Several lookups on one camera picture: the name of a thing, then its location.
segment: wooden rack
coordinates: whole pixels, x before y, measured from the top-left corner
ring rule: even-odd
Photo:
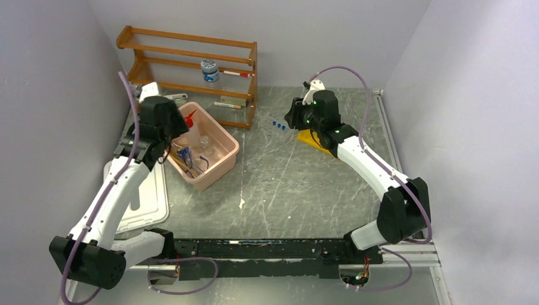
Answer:
[[[153,37],[153,39],[146,39],[145,41],[144,37]],[[212,45],[212,51],[219,51],[219,48],[217,46],[225,46],[225,49],[223,51],[231,49],[230,47],[243,49],[242,51],[245,51],[245,54],[248,55],[244,57],[239,57],[218,54],[217,52],[205,53],[200,51],[185,50],[185,48],[181,46],[181,41],[193,41],[203,44],[202,46]],[[243,41],[178,34],[172,32],[163,32],[159,30],[156,31],[138,29],[127,25],[116,39],[116,46],[120,49],[133,49],[133,51],[135,52],[135,61],[130,72],[127,75],[129,81],[133,84],[145,85],[153,81],[157,81],[160,86],[164,88],[209,93],[213,95],[224,95],[227,97],[245,98],[245,100],[248,102],[247,107],[250,108],[246,123],[225,121],[219,119],[217,121],[224,126],[234,126],[250,129],[257,102],[258,74],[256,64],[256,42],[247,43]],[[185,58],[189,57],[211,58],[217,60],[219,62],[219,71],[221,72],[222,78],[241,78],[240,76],[230,76],[227,74],[223,74],[224,71],[244,73],[249,75],[249,78],[246,80],[245,83],[245,88],[241,88],[241,86],[229,86],[227,88],[223,88],[218,87],[213,83],[205,82],[202,79],[200,62],[198,64],[195,62],[188,62]],[[221,66],[221,64],[225,65],[226,62],[234,63],[235,65],[245,65],[246,69],[237,69]],[[171,81],[170,76],[167,79],[163,76],[158,75],[159,72],[157,71],[157,69],[153,69],[153,65],[159,65],[161,67],[166,66],[168,70],[170,70],[170,68],[189,68],[193,70],[192,72],[189,72],[190,75],[192,73],[195,73],[195,69],[198,69],[198,73],[200,73],[200,75],[194,75],[196,81],[193,81],[195,78],[190,78],[189,81],[182,81],[181,78],[174,79],[173,81]]]

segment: table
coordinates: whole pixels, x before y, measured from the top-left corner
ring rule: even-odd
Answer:
[[[342,121],[358,130],[366,107],[364,92],[330,90],[339,99]],[[251,130],[227,128],[240,144],[234,169],[205,191],[187,184],[166,162],[170,217],[158,227],[176,238],[333,238],[374,220],[379,199],[352,168],[297,141],[296,132],[271,124],[272,120],[285,123],[292,98],[302,91],[259,87]],[[245,110],[212,106],[218,98],[189,93],[188,100],[198,102],[214,117],[241,120],[247,115]],[[383,111],[375,98],[372,101],[365,142],[395,166]]]

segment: robotic arm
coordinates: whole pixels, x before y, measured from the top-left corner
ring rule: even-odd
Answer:
[[[418,197],[430,218],[428,189],[421,178],[410,179],[382,160],[367,144],[361,147],[358,132],[341,122],[339,104],[332,91],[313,80],[304,83],[309,89],[305,98],[294,98],[290,111],[285,115],[289,128],[316,132],[319,145],[335,158],[350,165],[374,189],[381,200],[376,220],[350,231],[345,238],[359,250],[366,250],[384,243],[398,243],[426,228],[417,205],[403,190],[397,179]],[[390,175],[381,168],[389,169]]]
[[[134,147],[132,128],[123,137],[114,152],[109,180],[103,183],[83,218],[71,229],[67,237],[56,236],[49,251],[60,271],[63,271],[75,241],[86,227],[98,199],[112,181],[115,186],[106,196],[91,228],[76,250],[69,270],[69,279],[111,289],[120,281],[125,269],[149,257],[175,258],[174,237],[171,232],[152,229],[124,241],[114,241],[119,222],[138,188],[163,155],[170,140],[188,131],[188,127],[171,100],[150,96],[140,104],[140,136]],[[126,163],[131,150],[135,157],[123,175],[115,180],[113,173]]]

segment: pink plastic bin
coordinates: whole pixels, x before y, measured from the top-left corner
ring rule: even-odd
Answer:
[[[221,178],[225,173],[230,171],[236,165],[236,154],[240,150],[240,145],[230,133],[228,133],[216,120],[214,120],[200,105],[195,102],[188,102],[180,107],[180,112],[185,118],[196,109],[196,112],[191,117],[193,122],[198,124],[200,135],[207,135],[213,146],[215,153],[211,156],[204,156],[208,159],[210,167],[202,174],[195,178],[191,178],[180,168],[178,164],[168,157],[168,161],[182,175],[182,177],[197,189],[203,191],[208,186],[212,185],[217,179]],[[183,135],[173,139],[172,142],[181,145],[187,143]]]

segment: white squeeze bottle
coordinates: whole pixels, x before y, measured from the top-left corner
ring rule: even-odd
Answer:
[[[200,144],[200,131],[198,130],[198,124],[196,124],[196,122],[193,122],[193,119],[191,119],[191,116],[193,116],[193,113],[195,111],[196,109],[185,117],[185,122],[187,124],[187,127],[189,127],[189,131],[185,133],[185,136],[187,138],[187,143],[191,149],[198,147],[198,145]]]

